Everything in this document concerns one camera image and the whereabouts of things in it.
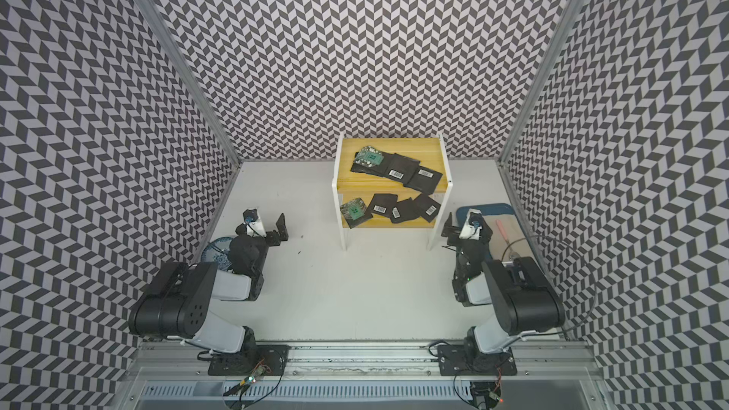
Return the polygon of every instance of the mounting plate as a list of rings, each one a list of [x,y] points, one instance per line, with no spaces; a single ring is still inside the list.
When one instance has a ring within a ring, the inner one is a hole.
[[[474,367],[478,367],[478,371],[469,369],[463,345],[438,345],[437,349],[440,375],[444,377],[453,377],[456,374],[497,376],[498,368],[501,368],[502,375],[516,375],[516,364],[513,360],[509,361],[509,358],[513,359],[511,349],[504,353],[479,354]]]
[[[284,369],[286,369],[288,356],[288,345],[258,346],[258,360],[263,358],[263,363],[271,369],[271,372],[266,372],[267,376],[282,375]],[[208,367],[208,375],[243,376],[250,374],[251,369],[253,368],[250,365],[250,361],[244,358],[241,353],[224,354],[220,355],[220,357],[216,358],[216,360],[210,362],[210,366]]]

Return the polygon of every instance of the cable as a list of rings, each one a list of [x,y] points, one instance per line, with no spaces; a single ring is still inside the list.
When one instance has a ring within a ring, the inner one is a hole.
[[[217,247],[217,246],[216,246],[215,244],[213,244],[212,242],[209,242],[209,243],[208,243],[208,245],[209,245],[210,247],[214,248],[214,249],[215,249],[216,251],[218,251],[218,252],[221,252],[221,253],[222,253],[223,255],[227,255],[227,253],[226,253],[225,251],[223,251],[223,250],[219,249],[219,248],[218,248],[218,247]]]
[[[428,353],[430,353],[431,356],[434,356],[435,358],[438,358],[438,355],[434,355],[433,354],[433,351],[431,351],[430,349],[432,349],[436,345],[441,345],[441,344],[450,345],[450,343],[444,341],[443,339],[438,339],[437,341],[433,341],[433,342],[431,342],[431,343],[428,344],[428,347],[427,347]]]
[[[253,233],[254,233],[254,234],[255,234],[256,236],[258,236],[258,237],[263,237],[263,236],[261,236],[261,234],[260,234],[259,232],[257,232],[256,230],[254,230],[254,229],[253,229],[253,227],[251,226],[251,224],[250,224],[250,223],[248,223],[248,222],[243,222],[243,224],[244,224],[244,225],[245,225],[246,227],[250,227],[251,231],[252,231],[252,232],[253,232]]]
[[[282,379],[282,378],[284,378],[284,367],[286,366],[286,361],[284,361],[284,357],[283,357],[283,356],[281,356],[281,353],[279,353],[279,352],[278,352],[278,351],[276,351],[276,350],[273,350],[273,351],[274,351],[274,352],[275,352],[275,353],[276,353],[276,354],[278,355],[278,357],[279,357],[279,358],[281,359],[281,375],[280,375],[280,376],[278,376],[278,382],[276,383],[276,386],[275,386],[275,387],[273,387],[273,389],[272,389],[271,391],[269,391],[268,393],[266,393],[266,395],[265,395],[265,396],[261,397],[261,398],[260,398],[259,400],[255,401],[255,402],[254,402],[254,403],[252,403],[251,405],[246,405],[246,407],[245,407],[245,408],[249,408],[249,407],[251,407],[251,406],[253,406],[253,405],[256,405],[256,404],[258,404],[258,403],[259,403],[260,401],[262,401],[263,399],[266,399],[267,397],[269,397],[270,395],[272,395],[272,394],[273,394],[273,393],[274,393],[274,392],[275,392],[275,391],[276,391],[276,390],[278,389],[278,386],[279,386],[279,385],[281,384],[281,379]]]
[[[514,244],[516,244],[517,242],[526,241],[528,239],[537,238],[537,237],[543,237],[543,238],[546,238],[546,239],[551,240],[551,241],[556,241],[556,242],[558,242],[558,243],[560,243],[562,245],[566,245],[567,248],[569,248],[575,255],[579,255],[579,251],[572,244],[570,244],[567,241],[562,241],[562,240],[560,240],[558,238],[555,238],[553,236],[549,236],[547,234],[532,234],[531,236],[526,236],[526,237],[520,238],[518,240],[515,240],[515,241],[509,243],[506,246],[506,249],[504,249],[504,253],[502,253],[501,261],[502,262],[504,261],[504,257],[506,256],[506,252],[508,252],[509,249]],[[588,269],[590,269],[590,265],[587,263],[587,261],[585,262],[585,265],[588,267]],[[572,326],[571,328],[563,329],[562,331],[557,331],[556,333],[527,333],[527,334],[524,334],[523,337],[554,336],[554,335],[558,335],[558,334],[567,334],[570,331],[574,331],[577,328],[579,328],[580,326],[585,325],[585,322],[587,322],[588,318],[590,317],[590,315],[595,310],[595,306],[597,305],[597,285],[596,285],[597,282],[595,280],[595,275],[594,275],[593,272],[590,272],[588,275],[590,277],[590,280],[592,281],[591,282],[591,286],[595,289],[595,291],[593,292],[593,295],[591,297],[592,303],[590,304],[590,310],[588,310],[588,312],[582,317],[582,319],[579,321],[578,324],[576,324],[575,326]]]
[[[463,399],[461,397],[461,394],[456,389],[456,378],[460,375],[461,372],[462,371],[456,371],[456,375],[453,376],[453,392],[456,394],[456,396],[458,396],[459,399],[461,399],[461,401],[463,401],[464,404],[467,404],[469,407],[478,408],[476,405],[473,405],[469,401]]]
[[[281,384],[281,379],[282,379],[282,378],[284,378],[284,367],[286,367],[286,361],[284,361],[284,357],[283,357],[283,356],[281,355],[281,353],[279,353],[279,352],[278,352],[278,351],[276,351],[276,350],[273,350],[273,351],[274,351],[274,352],[275,352],[275,353],[276,353],[276,354],[278,355],[278,357],[279,357],[279,358],[281,359],[281,375],[280,375],[280,376],[278,376],[278,382],[276,383],[276,386],[275,386],[275,387],[273,387],[273,389],[272,389],[271,391],[269,391],[268,393],[266,393],[266,394],[265,394],[265,396],[261,397],[261,398],[260,398],[260,399],[258,399],[257,401],[254,401],[254,402],[253,402],[253,403],[251,403],[250,405],[245,405],[245,406],[243,406],[243,402],[241,401],[241,399],[243,398],[243,394],[244,394],[244,393],[245,393],[245,392],[247,391],[247,389],[243,390],[243,391],[242,391],[242,392],[240,393],[240,395],[238,396],[238,401],[236,401],[236,402],[235,402],[235,403],[233,404],[233,406],[230,406],[230,405],[228,405],[228,404],[227,404],[227,402],[225,401],[225,397],[226,397],[226,396],[225,396],[225,391],[223,391],[223,397],[222,397],[222,398],[223,398],[223,403],[225,404],[225,406],[226,406],[226,407],[227,407],[228,409],[230,409],[230,410],[241,410],[242,408],[249,408],[249,407],[250,407],[251,405],[255,405],[255,404],[258,404],[258,403],[259,403],[260,401],[262,401],[263,399],[266,399],[267,397],[269,397],[270,395],[272,395],[272,394],[273,394],[274,392],[276,392],[276,390],[278,389],[278,386],[279,386],[279,385]]]

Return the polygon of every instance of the metal cover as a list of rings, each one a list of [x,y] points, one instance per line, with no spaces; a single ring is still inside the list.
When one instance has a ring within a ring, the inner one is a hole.
[[[221,399],[221,382],[216,387],[196,388],[199,382],[163,382],[150,381],[144,387],[141,399],[165,400],[184,397],[185,400],[203,401],[210,398]],[[224,383],[225,390],[237,382],[229,380]],[[243,399],[259,399],[276,386],[276,380],[259,382],[253,385]],[[456,389],[461,397],[470,400],[470,381],[457,380]],[[296,383],[282,382],[276,392],[266,400],[295,402],[360,402],[360,401],[458,401],[453,390],[452,380],[443,381],[321,381],[310,380]]]

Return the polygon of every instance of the shelf leg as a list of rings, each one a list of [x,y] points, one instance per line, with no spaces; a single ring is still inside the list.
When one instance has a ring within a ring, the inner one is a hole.
[[[344,142],[344,132],[339,134],[337,141],[337,156],[334,159],[334,179],[332,179],[332,195],[334,196],[334,215],[337,217],[337,229],[339,230],[339,241],[342,244],[342,250],[347,250],[347,241],[344,237],[344,225],[342,224],[342,213],[339,210],[339,192],[337,190],[337,181],[339,179],[339,161],[342,158],[342,143]]]

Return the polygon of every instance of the chevron pattern backdrop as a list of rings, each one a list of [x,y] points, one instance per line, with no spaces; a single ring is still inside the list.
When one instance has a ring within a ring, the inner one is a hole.
[[[497,156],[566,0],[155,0],[244,159],[440,130]]]
[[[729,0],[588,0],[510,162],[621,408],[729,408]]]
[[[0,406],[104,405],[128,307],[192,258],[232,163],[130,0],[0,15]]]

